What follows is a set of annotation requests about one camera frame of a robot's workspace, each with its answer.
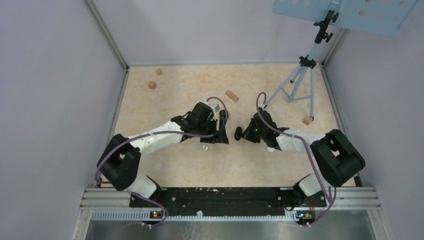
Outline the black oval charging case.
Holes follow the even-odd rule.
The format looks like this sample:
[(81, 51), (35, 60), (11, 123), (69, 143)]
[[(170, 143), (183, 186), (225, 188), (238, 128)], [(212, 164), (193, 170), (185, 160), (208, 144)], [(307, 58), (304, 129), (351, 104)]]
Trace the black oval charging case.
[(241, 126), (238, 126), (238, 127), (235, 129), (235, 132), (234, 132), (234, 139), (235, 139), (236, 141), (239, 141), (239, 140), (242, 138), (242, 135), (243, 135), (243, 129), (242, 129), (242, 127), (241, 127)]

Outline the long wooden block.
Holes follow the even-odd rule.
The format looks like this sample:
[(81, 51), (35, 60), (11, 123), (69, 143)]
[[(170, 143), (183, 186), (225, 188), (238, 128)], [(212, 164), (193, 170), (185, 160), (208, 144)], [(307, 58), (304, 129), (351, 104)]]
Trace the long wooden block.
[(225, 95), (226, 96), (228, 96), (231, 100), (233, 100), (234, 102), (237, 102), (240, 98), (235, 94), (235, 93), (233, 93), (231, 90), (227, 90), (226, 92), (225, 92)]

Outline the light blue tripod stand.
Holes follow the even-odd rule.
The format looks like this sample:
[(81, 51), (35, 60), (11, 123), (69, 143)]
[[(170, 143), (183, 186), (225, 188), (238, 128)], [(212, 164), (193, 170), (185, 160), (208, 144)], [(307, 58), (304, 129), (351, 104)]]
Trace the light blue tripod stand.
[[(328, 33), (328, 27), (330, 23), (337, 21), (339, 13), (335, 10), (328, 10), (326, 16), (323, 20), (315, 22), (313, 25), (319, 27), (314, 43), (311, 50), (305, 56), (299, 57), (299, 63), (293, 72), (285, 79), (285, 81), (277, 88), (277, 90), (269, 97), (268, 100), (262, 105), (262, 108), (265, 109), (270, 105), (271, 101), (277, 96), (278, 93), (282, 92), (285, 94), (289, 102), (300, 101), (300, 100), (310, 100), (310, 110), (309, 116), (314, 117), (314, 101), (315, 101), (315, 70), (317, 62), (314, 57), (316, 56), (320, 44), (322, 42), (329, 42), (333, 37), (333, 33)], [(310, 71), (310, 94), (296, 98), (295, 95), (302, 83), (307, 71)]]

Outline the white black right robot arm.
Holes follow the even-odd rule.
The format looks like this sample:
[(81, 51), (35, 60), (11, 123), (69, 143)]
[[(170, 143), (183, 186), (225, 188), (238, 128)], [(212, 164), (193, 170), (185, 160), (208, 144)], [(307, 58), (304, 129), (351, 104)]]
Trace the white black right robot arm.
[(296, 151), (307, 155), (313, 173), (294, 185), (291, 198), (299, 206), (307, 206), (318, 192), (341, 187), (366, 166), (362, 155), (340, 130), (318, 134), (277, 127), (264, 110), (253, 115), (245, 130), (237, 127), (234, 137), (255, 144), (264, 142), (270, 153)]

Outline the light blue perforated panel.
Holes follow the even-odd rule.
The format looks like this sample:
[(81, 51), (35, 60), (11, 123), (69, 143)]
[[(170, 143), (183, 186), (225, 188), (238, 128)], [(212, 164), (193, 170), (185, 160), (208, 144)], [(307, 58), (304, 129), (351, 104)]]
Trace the light blue perforated panel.
[(329, 11), (330, 25), (394, 38), (417, 0), (275, 0), (274, 14), (320, 22)]

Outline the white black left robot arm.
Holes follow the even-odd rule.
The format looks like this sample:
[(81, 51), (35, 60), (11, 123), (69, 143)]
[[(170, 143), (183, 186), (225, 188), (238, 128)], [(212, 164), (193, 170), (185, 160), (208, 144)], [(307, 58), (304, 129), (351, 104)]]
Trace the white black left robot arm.
[(136, 193), (149, 207), (160, 202), (159, 185), (139, 173), (141, 159), (169, 145), (199, 138), (203, 143), (228, 144), (226, 124), (229, 111), (224, 104), (198, 102), (191, 111), (171, 118), (159, 127), (139, 135), (116, 134), (107, 144), (95, 171), (117, 190)]

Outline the wooden block under tripod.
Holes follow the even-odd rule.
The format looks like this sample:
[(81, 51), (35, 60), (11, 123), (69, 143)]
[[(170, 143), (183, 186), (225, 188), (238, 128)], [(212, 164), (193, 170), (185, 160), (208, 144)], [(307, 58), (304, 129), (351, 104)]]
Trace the wooden block under tripod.
[(305, 125), (309, 125), (309, 124), (311, 124), (313, 121), (314, 121), (314, 117), (313, 116), (306, 116), (303, 120), (302, 120), (302, 122), (305, 124)]

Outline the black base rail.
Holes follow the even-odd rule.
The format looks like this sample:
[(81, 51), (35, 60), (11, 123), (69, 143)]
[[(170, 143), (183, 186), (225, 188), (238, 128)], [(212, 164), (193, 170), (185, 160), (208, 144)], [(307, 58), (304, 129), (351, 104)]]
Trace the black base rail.
[(168, 187), (151, 200), (171, 217), (195, 216), (199, 211), (206, 217), (283, 216), (295, 208), (327, 206), (321, 191), (305, 196), (291, 187)]

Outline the wooden cube left side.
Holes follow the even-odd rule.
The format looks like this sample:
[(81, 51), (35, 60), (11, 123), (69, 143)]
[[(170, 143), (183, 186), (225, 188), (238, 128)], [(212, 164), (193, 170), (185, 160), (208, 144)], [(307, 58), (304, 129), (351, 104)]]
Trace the wooden cube left side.
[(156, 87), (157, 87), (157, 83), (156, 83), (155, 81), (150, 81), (150, 82), (148, 83), (148, 88), (149, 88), (149, 89), (155, 90), (155, 89), (156, 89)]

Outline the white oval charging case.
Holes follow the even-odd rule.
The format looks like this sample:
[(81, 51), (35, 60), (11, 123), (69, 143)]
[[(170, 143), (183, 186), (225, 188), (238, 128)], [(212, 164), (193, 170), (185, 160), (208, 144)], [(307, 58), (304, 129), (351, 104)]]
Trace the white oval charging case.
[(274, 153), (276, 151), (276, 149), (272, 147), (267, 147), (266, 150), (268, 153)]

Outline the wooden cube near corner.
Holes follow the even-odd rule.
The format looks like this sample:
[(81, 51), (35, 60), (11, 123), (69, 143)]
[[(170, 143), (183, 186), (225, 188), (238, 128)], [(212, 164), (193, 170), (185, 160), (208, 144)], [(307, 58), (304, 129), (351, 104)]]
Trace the wooden cube near corner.
[(161, 68), (157, 68), (155, 72), (158, 76), (161, 76), (163, 74), (163, 71)]

